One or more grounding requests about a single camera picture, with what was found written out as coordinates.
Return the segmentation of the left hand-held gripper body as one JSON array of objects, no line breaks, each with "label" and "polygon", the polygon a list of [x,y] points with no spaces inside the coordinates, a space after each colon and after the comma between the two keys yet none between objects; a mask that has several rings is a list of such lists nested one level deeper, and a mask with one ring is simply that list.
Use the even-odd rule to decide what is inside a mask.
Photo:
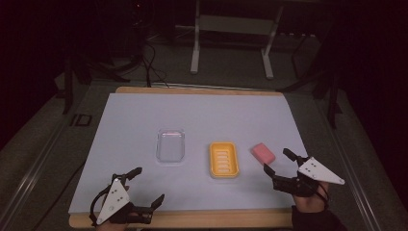
[{"label": "left hand-held gripper body", "polygon": [[148,208],[136,207],[130,200],[125,184],[135,177],[133,173],[116,176],[112,184],[104,191],[106,195],[101,211],[95,218],[95,224],[107,221],[114,224],[143,223],[149,224],[152,215]]}]

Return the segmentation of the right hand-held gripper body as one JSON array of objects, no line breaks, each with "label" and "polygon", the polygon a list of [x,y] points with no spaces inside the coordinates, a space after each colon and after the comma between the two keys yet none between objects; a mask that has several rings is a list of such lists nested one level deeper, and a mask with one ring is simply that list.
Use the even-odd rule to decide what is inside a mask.
[{"label": "right hand-held gripper body", "polygon": [[270,178],[273,188],[299,197],[310,197],[318,192],[320,182],[344,185],[345,180],[324,166],[314,157],[290,157],[297,163],[296,176],[292,178],[278,176],[273,169]]}]

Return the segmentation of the pink soap bar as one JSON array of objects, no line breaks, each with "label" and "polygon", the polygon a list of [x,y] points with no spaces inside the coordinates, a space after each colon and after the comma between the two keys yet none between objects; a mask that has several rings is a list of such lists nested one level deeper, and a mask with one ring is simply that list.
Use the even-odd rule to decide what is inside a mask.
[{"label": "pink soap bar", "polygon": [[256,144],[251,148],[251,154],[255,157],[255,159],[261,164],[270,165],[276,160],[275,155],[269,148],[261,143]]}]

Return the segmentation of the person's left hand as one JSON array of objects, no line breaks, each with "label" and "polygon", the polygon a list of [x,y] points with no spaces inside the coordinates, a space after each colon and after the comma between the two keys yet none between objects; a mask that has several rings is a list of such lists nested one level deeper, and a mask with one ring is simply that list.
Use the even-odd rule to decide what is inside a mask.
[{"label": "person's left hand", "polygon": [[125,221],[128,216],[135,216],[132,206],[127,205],[113,214],[105,222],[95,227],[96,231],[125,231],[129,224]]}]

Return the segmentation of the person's right hand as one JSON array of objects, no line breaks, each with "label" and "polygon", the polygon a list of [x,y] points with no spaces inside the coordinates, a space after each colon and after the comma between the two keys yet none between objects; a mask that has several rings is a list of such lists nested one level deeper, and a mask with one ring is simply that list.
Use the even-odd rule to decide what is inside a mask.
[{"label": "person's right hand", "polygon": [[299,197],[294,195],[293,201],[296,209],[300,213],[320,213],[324,211],[328,204],[328,188],[327,182],[320,182],[318,190],[310,197]]}]

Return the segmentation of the clear plastic lid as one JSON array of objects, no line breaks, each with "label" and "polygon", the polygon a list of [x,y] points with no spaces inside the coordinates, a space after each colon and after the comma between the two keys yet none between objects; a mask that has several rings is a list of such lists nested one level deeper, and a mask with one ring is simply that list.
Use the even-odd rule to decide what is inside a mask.
[{"label": "clear plastic lid", "polygon": [[185,157],[183,130],[162,129],[158,133],[156,158],[162,164],[178,164]]}]

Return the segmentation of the yellow soap dish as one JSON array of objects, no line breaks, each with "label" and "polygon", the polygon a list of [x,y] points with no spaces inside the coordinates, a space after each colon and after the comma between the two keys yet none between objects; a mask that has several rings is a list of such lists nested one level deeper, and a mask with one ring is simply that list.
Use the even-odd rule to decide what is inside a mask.
[{"label": "yellow soap dish", "polygon": [[212,142],[209,147],[210,173],[214,178],[235,178],[239,175],[236,146],[228,141]]}]

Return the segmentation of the black tripod stand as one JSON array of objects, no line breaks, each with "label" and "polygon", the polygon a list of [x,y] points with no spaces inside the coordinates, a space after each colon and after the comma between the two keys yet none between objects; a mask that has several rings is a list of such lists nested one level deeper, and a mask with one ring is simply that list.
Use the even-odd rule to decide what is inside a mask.
[{"label": "black tripod stand", "polygon": [[89,84],[90,69],[94,69],[119,83],[129,83],[129,80],[116,75],[112,70],[93,60],[89,56],[77,52],[67,53],[64,57],[64,87],[58,90],[57,97],[64,99],[63,114],[66,115],[73,105],[73,80],[77,76],[80,83]]},{"label": "black tripod stand", "polygon": [[327,33],[319,38],[320,46],[310,65],[299,76],[299,80],[287,87],[278,89],[278,92],[292,92],[315,82],[312,95],[315,99],[328,96],[327,120],[333,129],[337,128],[336,114],[342,111],[337,103],[342,55],[337,48],[336,38]]}]

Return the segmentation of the white table mat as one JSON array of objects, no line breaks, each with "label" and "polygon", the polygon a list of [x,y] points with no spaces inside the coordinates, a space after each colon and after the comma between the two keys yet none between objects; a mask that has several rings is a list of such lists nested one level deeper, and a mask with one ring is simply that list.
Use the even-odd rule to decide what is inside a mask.
[{"label": "white table mat", "polygon": [[[183,130],[185,157],[178,164],[156,158],[158,133]],[[231,141],[240,173],[233,179],[210,174],[209,146]],[[272,168],[293,176],[295,163],[282,153],[306,153],[284,96],[132,94],[110,95],[69,211],[92,210],[91,202],[112,179],[136,167],[130,181],[133,203],[146,206],[163,194],[162,211],[288,208],[290,195],[273,189],[250,149],[264,143],[275,155]]]}]

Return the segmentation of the white metal stand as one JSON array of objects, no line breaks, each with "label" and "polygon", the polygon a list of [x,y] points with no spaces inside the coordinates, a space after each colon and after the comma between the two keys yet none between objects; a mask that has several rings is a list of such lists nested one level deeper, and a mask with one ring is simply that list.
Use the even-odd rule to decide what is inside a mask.
[{"label": "white metal stand", "polygon": [[194,41],[191,56],[191,74],[197,74],[200,59],[200,32],[222,32],[232,34],[246,34],[267,36],[267,44],[260,50],[264,71],[267,79],[273,79],[274,74],[269,53],[277,35],[277,29],[284,11],[284,6],[280,5],[273,19],[256,19],[244,17],[221,16],[212,14],[202,14],[200,11],[200,0],[195,0],[194,14]]}]

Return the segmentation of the metal floor rail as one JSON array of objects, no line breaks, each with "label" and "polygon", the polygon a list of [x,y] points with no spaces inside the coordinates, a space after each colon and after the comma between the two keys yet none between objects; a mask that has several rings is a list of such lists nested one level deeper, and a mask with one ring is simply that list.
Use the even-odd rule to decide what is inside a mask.
[{"label": "metal floor rail", "polygon": [[361,130],[347,132],[330,125],[326,130],[335,146],[358,211],[367,231],[393,231],[398,199],[370,140]]},{"label": "metal floor rail", "polygon": [[32,189],[36,185],[39,176],[43,171],[45,162],[65,127],[66,124],[62,122],[52,131],[50,137],[39,152],[39,155],[35,158],[34,162],[23,176],[4,212],[0,215],[0,231],[9,231],[14,216],[21,210],[22,205],[25,203]]}]

